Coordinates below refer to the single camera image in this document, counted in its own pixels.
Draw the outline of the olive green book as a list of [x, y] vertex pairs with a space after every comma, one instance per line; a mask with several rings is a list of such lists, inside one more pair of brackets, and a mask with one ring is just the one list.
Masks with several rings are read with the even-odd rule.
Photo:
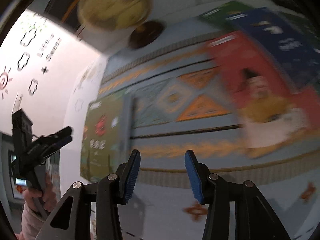
[[97, 182], [127, 160], [132, 116], [130, 94], [113, 94], [89, 104], [82, 137], [82, 178]]

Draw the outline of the blue eagle fable book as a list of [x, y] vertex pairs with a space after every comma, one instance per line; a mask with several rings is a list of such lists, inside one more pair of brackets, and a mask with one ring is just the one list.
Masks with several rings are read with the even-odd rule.
[[259, 44], [292, 93], [303, 91], [319, 76], [319, 53], [307, 39], [273, 11], [257, 8], [226, 20]]

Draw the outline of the patterned blue table runner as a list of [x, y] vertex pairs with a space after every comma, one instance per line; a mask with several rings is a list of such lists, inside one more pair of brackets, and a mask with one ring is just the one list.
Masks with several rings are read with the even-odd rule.
[[227, 181], [256, 183], [292, 239], [310, 239], [319, 225], [319, 147], [296, 142], [257, 158], [246, 152], [235, 105], [207, 49], [209, 41], [234, 31], [270, 59], [240, 29], [197, 18], [108, 58], [100, 97], [133, 97], [130, 145], [143, 158], [136, 194], [145, 202], [144, 239], [201, 234], [203, 215], [185, 212], [194, 200], [183, 164], [187, 150]]

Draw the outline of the red orange illustrated book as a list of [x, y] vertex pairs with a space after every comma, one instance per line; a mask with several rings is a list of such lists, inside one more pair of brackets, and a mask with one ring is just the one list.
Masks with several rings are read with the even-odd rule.
[[291, 93], [267, 58], [240, 31], [207, 43], [242, 126], [247, 154], [257, 158], [296, 142], [319, 147], [319, 96]]

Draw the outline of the antique yellow desk globe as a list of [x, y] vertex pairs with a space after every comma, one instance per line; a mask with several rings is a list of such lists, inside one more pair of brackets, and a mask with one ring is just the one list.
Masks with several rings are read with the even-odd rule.
[[105, 51], [129, 36], [151, 14], [153, 0], [79, 0], [78, 38]]

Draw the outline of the dark green book at back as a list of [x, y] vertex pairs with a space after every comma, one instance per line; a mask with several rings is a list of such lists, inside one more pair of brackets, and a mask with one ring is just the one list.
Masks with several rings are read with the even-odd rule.
[[199, 19], [203, 22], [213, 24], [220, 28], [228, 28], [230, 25], [226, 18], [252, 9], [254, 9], [254, 7], [245, 3], [239, 1], [230, 1], [215, 7], [208, 12], [200, 14]]

